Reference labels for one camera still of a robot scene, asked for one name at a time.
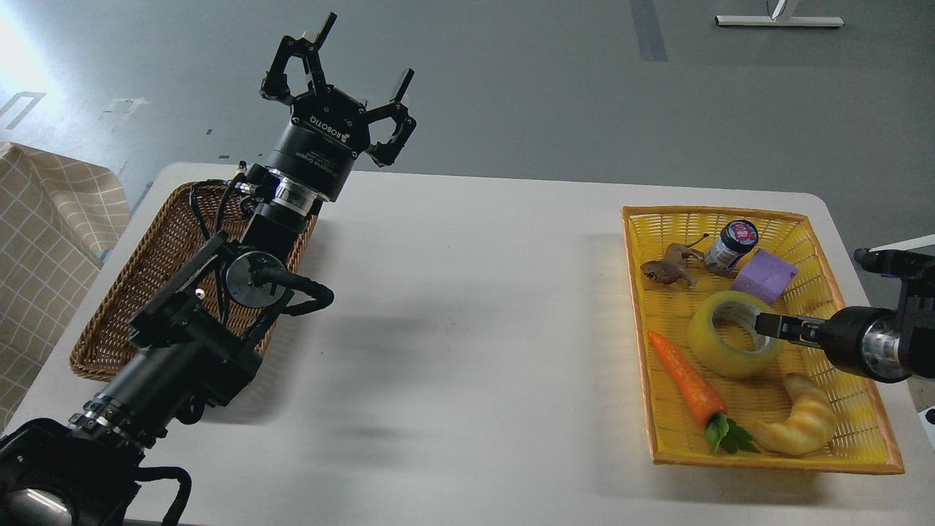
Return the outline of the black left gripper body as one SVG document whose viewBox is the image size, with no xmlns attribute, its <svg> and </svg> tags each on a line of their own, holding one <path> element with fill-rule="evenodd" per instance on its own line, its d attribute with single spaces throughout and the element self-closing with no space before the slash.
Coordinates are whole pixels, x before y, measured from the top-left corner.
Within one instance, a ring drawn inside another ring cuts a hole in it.
<svg viewBox="0 0 935 526">
<path fill-rule="evenodd" d="M 360 100 L 338 88 L 328 88 L 327 96 L 321 109 L 311 92 L 280 101 L 290 106 L 290 120 L 264 164 L 321 199 L 336 201 L 355 160 L 367 149 L 367 127 Z"/>
</svg>

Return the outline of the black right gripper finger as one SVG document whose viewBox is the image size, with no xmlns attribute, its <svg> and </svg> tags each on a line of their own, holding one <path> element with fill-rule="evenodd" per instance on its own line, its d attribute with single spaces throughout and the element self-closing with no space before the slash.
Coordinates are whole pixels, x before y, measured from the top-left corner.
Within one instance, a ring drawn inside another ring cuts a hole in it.
<svg viewBox="0 0 935 526">
<path fill-rule="evenodd" d="M 755 317 L 755 332 L 768 338 L 805 347 L 829 347 L 833 344 L 831 333 L 823 327 L 827 320 L 811 316 L 784 316 L 784 314 L 759 313 Z"/>
</svg>

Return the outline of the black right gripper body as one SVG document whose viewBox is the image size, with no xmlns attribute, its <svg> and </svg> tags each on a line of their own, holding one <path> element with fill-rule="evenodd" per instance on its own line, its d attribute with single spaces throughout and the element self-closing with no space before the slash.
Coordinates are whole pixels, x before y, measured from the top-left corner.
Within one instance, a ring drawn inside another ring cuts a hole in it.
<svg viewBox="0 0 935 526">
<path fill-rule="evenodd" d="M 823 351 L 828 361 L 855 376 L 879 376 L 864 355 L 863 340 L 872 323 L 888 317 L 891 310 L 872 307 L 847 307 L 835 313 L 823 324 Z"/>
</svg>

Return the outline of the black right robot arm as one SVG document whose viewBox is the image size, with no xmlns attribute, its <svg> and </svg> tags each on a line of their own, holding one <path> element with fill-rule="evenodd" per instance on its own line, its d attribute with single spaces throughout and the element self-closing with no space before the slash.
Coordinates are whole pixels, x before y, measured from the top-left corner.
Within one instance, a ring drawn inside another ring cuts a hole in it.
<svg viewBox="0 0 935 526">
<path fill-rule="evenodd" d="M 833 367 L 894 384 L 934 377 L 934 259 L 896 249 L 856 249 L 866 272 L 901 281 L 896 309 L 845 307 L 830 319 L 761 313 L 755 332 L 821 350 Z"/>
</svg>

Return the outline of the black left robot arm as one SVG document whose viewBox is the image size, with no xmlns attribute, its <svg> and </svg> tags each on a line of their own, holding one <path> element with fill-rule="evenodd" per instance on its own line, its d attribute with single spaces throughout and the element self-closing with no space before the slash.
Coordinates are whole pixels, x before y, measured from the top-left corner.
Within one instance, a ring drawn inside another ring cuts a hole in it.
<svg viewBox="0 0 935 526">
<path fill-rule="evenodd" d="M 145 467 L 170 422 L 199 422 L 256 376 L 261 341 L 283 314 L 334 302 L 323 284 L 288 270 L 321 206 L 334 202 L 361 154 L 397 159 L 416 127 L 406 69 L 387 104 L 367 103 L 325 80 L 320 51 L 336 23 L 314 36 L 284 36 L 262 80 L 266 100 L 291 119 L 263 164 L 193 186 L 189 207 L 205 242 L 130 318 L 133 359 L 66 425 L 33 419 L 2 439 L 4 525 L 121 525 L 144 482 L 173 480 L 164 525 L 177 525 L 191 495 L 180 467 Z"/>
</svg>

